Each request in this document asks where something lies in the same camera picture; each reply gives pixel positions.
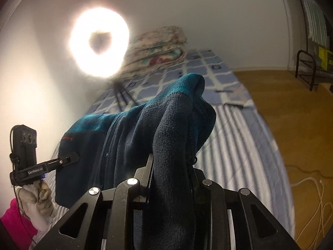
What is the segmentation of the left hand in grey glove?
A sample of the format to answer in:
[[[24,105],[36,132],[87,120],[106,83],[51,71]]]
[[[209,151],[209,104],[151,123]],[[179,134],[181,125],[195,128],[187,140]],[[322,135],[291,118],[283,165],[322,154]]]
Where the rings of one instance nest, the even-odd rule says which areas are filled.
[[[15,191],[22,211],[30,219],[36,216],[51,218],[55,216],[52,191],[43,179],[19,187]]]

